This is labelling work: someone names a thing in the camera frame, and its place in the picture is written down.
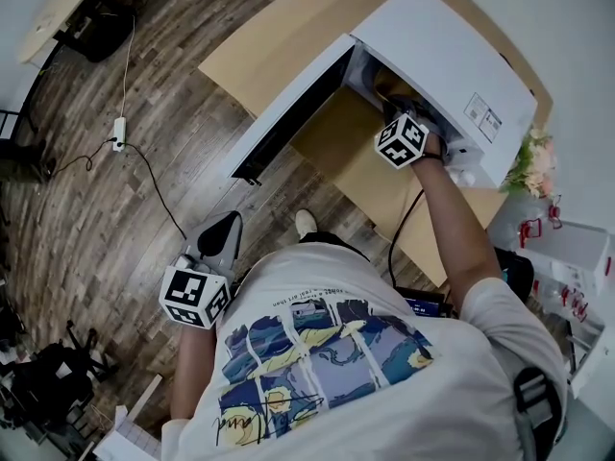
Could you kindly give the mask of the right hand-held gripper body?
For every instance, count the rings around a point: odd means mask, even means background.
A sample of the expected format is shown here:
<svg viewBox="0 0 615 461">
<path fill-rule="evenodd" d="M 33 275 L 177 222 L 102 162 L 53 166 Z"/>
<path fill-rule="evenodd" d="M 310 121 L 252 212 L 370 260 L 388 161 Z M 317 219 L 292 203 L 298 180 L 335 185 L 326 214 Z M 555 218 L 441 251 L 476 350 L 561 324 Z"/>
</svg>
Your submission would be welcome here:
<svg viewBox="0 0 615 461">
<path fill-rule="evenodd" d="M 413 101 L 415 114 L 382 112 L 384 128 L 375 137 L 375 150 L 396 169 L 424 158 L 443 164 L 449 156 L 451 123 L 429 103 Z"/>
</svg>

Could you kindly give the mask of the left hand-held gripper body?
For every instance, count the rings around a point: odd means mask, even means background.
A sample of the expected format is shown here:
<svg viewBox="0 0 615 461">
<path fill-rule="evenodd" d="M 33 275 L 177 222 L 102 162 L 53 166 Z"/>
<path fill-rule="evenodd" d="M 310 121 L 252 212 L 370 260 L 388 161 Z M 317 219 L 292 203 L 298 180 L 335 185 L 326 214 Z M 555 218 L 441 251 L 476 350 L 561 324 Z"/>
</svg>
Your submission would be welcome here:
<svg viewBox="0 0 615 461">
<path fill-rule="evenodd" d="M 241 214 L 223 212 L 187 235 L 176 262 L 165 269 L 159 303 L 168 318 L 211 329 L 233 300 L 234 263 L 243 229 Z"/>
</svg>

